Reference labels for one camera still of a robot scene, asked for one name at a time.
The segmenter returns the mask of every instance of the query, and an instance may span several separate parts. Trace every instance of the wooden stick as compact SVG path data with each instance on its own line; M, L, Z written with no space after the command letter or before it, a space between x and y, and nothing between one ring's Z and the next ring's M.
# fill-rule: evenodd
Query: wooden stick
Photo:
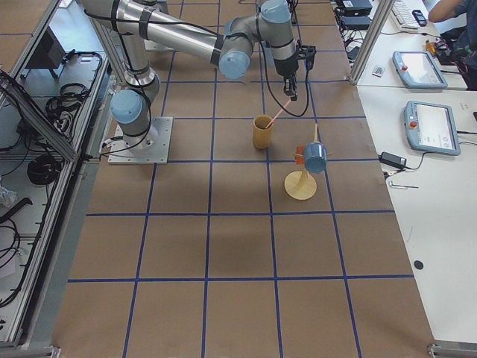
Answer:
M289 99L289 100L285 103L285 105L283 106L283 108L280 108L280 110L278 111L278 113L275 115L275 117L273 117L273 118L271 119L270 123L267 124L267 126L265 127L265 129L268 129L268 128L275 122L275 119L277 119L280 114L282 114L283 112L285 112L286 107L288 107L288 105L289 105L290 103L291 103L291 99Z
M313 142L318 141L318 123L315 123L315 135L313 136Z

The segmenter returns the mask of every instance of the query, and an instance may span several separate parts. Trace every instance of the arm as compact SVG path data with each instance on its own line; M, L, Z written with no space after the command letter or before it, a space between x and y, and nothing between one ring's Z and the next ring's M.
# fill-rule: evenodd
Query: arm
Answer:
M429 11L430 22L442 22L455 17L455 8L462 0L440 0L431 11Z

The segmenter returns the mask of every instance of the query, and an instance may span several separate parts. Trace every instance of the white desk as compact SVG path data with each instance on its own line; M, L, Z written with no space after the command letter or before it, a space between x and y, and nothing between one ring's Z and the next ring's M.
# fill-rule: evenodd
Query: white desk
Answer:
M405 0L405 2L410 10L419 9L427 18L428 12L422 0ZM391 13L389 18L386 20L385 26L382 29L382 33L394 34L398 31L397 26L395 26L394 21L391 18L392 16L393 14ZM434 24L428 22L426 27L420 29L420 33L438 35L439 31L436 29ZM422 34L384 34L379 36L373 47L363 74L358 81L359 86L404 87L404 84L397 74L396 67L393 64L393 53L395 51L425 51L426 40L430 40L432 42L435 41L435 36L423 36ZM385 72L382 77L376 77L373 75L372 72L376 65L380 65L385 68ZM439 65L439 67L446 71L457 72L455 66ZM467 88L464 79L459 74L444 73L443 75L449 84L449 90L465 90Z
M397 87L358 87L378 153L419 164L422 152L409 148L402 109L409 100L448 104L457 129L477 131L477 93L410 93ZM461 136L477 142L477 136ZM391 177L419 189L389 188L417 285L437 340L477 343L477 146L462 145L458 157L425 156L416 172Z

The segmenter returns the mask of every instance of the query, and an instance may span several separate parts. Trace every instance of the pink straw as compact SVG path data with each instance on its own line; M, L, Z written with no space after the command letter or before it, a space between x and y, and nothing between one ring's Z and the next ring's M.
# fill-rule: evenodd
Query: pink straw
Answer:
M283 106L283 108L280 108L280 110L278 111L278 113L275 115L275 117L272 118L272 120L270 121L270 123L267 124L267 126L265 127L265 129L268 129L268 128L275 122L275 119L277 119L280 114L282 114L283 112L285 112L286 107L288 107L288 105L289 105L290 103L291 103L291 99L289 99L288 102L285 103L285 105Z

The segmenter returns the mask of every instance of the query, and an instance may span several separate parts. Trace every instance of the touchscreen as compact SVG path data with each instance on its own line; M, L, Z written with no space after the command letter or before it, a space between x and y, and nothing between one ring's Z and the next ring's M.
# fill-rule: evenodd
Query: touchscreen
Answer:
M417 84L440 84L442 83L436 73L434 64L426 54L403 52L402 61L408 67L407 73L412 81Z
M442 149L455 149L446 108L416 104L419 119L419 144Z

